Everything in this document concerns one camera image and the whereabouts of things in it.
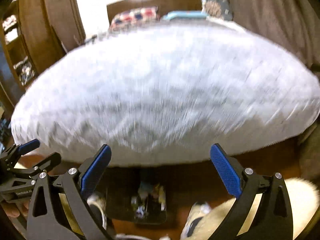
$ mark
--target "fluffy white cushion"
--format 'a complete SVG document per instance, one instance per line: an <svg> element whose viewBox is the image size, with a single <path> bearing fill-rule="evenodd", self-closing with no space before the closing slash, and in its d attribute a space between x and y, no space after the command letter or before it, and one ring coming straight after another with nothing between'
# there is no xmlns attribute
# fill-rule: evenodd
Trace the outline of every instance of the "fluffy white cushion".
<svg viewBox="0 0 320 240"><path fill-rule="evenodd" d="M21 98L12 134L73 162L104 143L110 165L198 162L214 143L235 155L300 134L319 95L295 56L258 35L162 23L66 55Z"/></svg>

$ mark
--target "silver bolt head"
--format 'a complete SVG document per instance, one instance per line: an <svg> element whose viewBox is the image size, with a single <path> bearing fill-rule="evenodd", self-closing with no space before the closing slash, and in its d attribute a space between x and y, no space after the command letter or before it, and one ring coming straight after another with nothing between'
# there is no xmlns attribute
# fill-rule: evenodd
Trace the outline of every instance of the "silver bolt head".
<svg viewBox="0 0 320 240"><path fill-rule="evenodd" d="M39 178L43 179L45 178L45 176L47 176L47 174L45 172L41 172Z"/></svg>
<svg viewBox="0 0 320 240"><path fill-rule="evenodd" d="M277 173L275 174L275 176L276 176L277 179L281 179L281 178L282 178L282 175L281 175L279 172L277 172Z"/></svg>
<svg viewBox="0 0 320 240"><path fill-rule="evenodd" d="M251 169L251 168L246 168L246 169L244 170L244 172L245 172L246 174L248 174L248 175L252 175L252 174L253 174L253 169Z"/></svg>
<svg viewBox="0 0 320 240"><path fill-rule="evenodd" d="M77 172L77 169L76 168L71 168L69 171L68 171L68 173L70 174L70 175L73 175L73 174L75 174Z"/></svg>

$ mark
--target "shoe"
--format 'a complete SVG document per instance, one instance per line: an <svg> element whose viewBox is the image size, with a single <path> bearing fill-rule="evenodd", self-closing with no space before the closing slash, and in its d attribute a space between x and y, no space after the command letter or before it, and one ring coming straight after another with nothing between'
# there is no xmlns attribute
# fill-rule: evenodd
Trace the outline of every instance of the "shoe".
<svg viewBox="0 0 320 240"><path fill-rule="evenodd" d="M116 239L122 240L151 240L149 238L143 236L134 236L134 235L126 235L126 234L117 234Z"/></svg>
<svg viewBox="0 0 320 240"><path fill-rule="evenodd" d="M87 204L89 205L92 213L99 221L99 224L107 230L107 216L105 214L106 210L106 199L101 193L95 192L88 199Z"/></svg>
<svg viewBox="0 0 320 240"><path fill-rule="evenodd" d="M182 230L180 240L192 236L193 231L200 222L200 220L211 211L211 207L207 202L196 202L193 204L187 218L187 222Z"/></svg>

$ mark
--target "wooden floor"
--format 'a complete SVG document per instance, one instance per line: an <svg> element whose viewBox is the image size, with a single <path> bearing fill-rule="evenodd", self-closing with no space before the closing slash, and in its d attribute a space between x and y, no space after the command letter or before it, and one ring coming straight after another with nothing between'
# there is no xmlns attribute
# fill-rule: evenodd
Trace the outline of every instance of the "wooden floor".
<svg viewBox="0 0 320 240"><path fill-rule="evenodd" d="M280 172L285 179L299 177L300 169L295 145L296 141L292 138L255 152L239 155L236 158L242 166L251 167L258 174L272 175ZM22 163L30 167L41 159L41 157L37 158L38 160L33 161L24 159ZM59 172L65 172L73 165L66 163ZM102 184L112 178L112 174L121 174L124 180L128 176L125 168L111 168L102 178ZM193 203L207 201L212 207L215 207L229 198L213 164L209 161L162 166L156 168L156 174L166 188L167 222L161 226L141 226L114 220L117 233L140 235L154 240L169 235L173 240L177 240L180 239L182 228Z"/></svg>

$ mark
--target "finger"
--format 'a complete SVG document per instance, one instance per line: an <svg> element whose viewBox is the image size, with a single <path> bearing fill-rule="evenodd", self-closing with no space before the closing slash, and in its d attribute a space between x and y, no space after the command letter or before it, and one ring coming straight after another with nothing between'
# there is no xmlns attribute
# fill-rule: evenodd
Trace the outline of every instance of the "finger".
<svg viewBox="0 0 320 240"><path fill-rule="evenodd" d="M25 206L26 209L29 210L30 200L25 201L23 205Z"/></svg>
<svg viewBox="0 0 320 240"><path fill-rule="evenodd" d="M20 215L19 209L15 204L4 202L4 203L1 203L1 205L8 217L17 218Z"/></svg>
<svg viewBox="0 0 320 240"><path fill-rule="evenodd" d="M28 216L28 209L24 205L21 206L21 213L25 217Z"/></svg>

